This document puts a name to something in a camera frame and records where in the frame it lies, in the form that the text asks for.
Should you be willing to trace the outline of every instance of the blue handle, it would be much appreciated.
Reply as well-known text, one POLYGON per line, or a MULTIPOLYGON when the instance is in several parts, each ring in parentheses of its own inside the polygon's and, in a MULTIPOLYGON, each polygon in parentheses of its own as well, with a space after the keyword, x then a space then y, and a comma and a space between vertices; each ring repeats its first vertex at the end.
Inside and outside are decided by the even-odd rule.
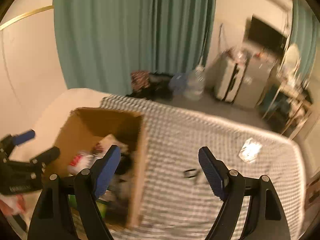
POLYGON ((112 145, 102 159, 95 161, 91 167, 92 178, 95 179, 94 195, 96 198, 102 196, 116 172, 121 158, 121 150, 118 146, 112 145))
POLYGON ((222 201, 227 199, 227 192, 225 191, 228 185, 228 168, 220 160, 217 160, 207 146, 199 150, 199 164, 204 172, 210 187, 217 197, 222 201))
POLYGON ((25 133, 19 134, 19 135, 15 135, 12 137, 12 141, 14 145, 20 145, 28 140, 33 139, 36 136, 35 131, 33 130, 29 130, 25 133))

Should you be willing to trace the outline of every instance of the cardboard box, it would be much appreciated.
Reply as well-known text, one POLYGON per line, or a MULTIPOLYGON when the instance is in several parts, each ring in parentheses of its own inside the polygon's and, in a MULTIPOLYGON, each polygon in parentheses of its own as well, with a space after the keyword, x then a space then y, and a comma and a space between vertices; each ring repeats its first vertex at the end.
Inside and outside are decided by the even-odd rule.
POLYGON ((139 224, 140 203, 143 194, 147 163, 147 136, 143 127, 143 116, 137 112, 116 111, 101 108, 77 108, 71 112, 54 143, 60 149, 60 156, 44 173, 48 178, 56 173, 68 176, 67 166, 78 151, 90 151, 108 134, 128 145, 134 154, 131 199, 125 227, 139 224))

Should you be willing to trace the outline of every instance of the floor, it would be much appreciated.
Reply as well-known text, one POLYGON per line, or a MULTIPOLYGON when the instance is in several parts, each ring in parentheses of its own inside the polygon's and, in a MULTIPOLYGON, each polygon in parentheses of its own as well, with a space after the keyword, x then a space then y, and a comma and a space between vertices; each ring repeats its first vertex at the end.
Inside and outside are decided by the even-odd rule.
POLYGON ((191 101, 183 95, 174 96, 172 101, 164 99, 157 99, 156 101, 162 104, 217 115, 236 122, 271 130, 270 126, 261 119, 256 109, 241 109, 233 104, 218 101, 207 92, 204 93, 199 101, 191 101))

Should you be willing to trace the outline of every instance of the black clamp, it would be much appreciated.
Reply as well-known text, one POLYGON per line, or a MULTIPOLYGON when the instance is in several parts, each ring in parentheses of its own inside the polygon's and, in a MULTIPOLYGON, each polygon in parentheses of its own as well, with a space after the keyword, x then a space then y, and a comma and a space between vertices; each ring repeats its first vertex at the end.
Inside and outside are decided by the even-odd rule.
MULTIPOLYGON (((91 169, 76 176, 60 178, 53 174, 45 185, 32 216, 28 240, 78 239, 68 204, 68 194, 75 195, 84 230, 89 240, 112 240, 103 222, 94 193, 103 167, 117 150, 112 146, 91 169)), ((199 150, 199 163, 213 193, 223 201, 222 208, 205 239, 230 240, 240 214, 244 196, 251 196, 241 240, 290 240, 286 217, 270 178, 243 177, 215 159, 208 147, 199 150)))
POLYGON ((9 160, 15 146, 32 138, 35 132, 27 131, 21 135, 7 135, 0 141, 0 193, 16 195, 42 189, 42 174, 46 166, 58 158, 60 150, 52 147, 32 158, 28 163, 9 160))

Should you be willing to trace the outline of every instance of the white suitcase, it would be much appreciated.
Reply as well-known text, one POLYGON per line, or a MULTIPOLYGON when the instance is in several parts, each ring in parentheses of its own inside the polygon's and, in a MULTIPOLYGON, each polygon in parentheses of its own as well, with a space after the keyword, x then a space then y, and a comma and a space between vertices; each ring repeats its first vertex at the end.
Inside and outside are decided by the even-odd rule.
POLYGON ((214 86, 215 97, 222 101, 232 102, 241 84, 245 64, 236 63, 228 54, 224 53, 220 56, 215 67, 219 69, 214 86))

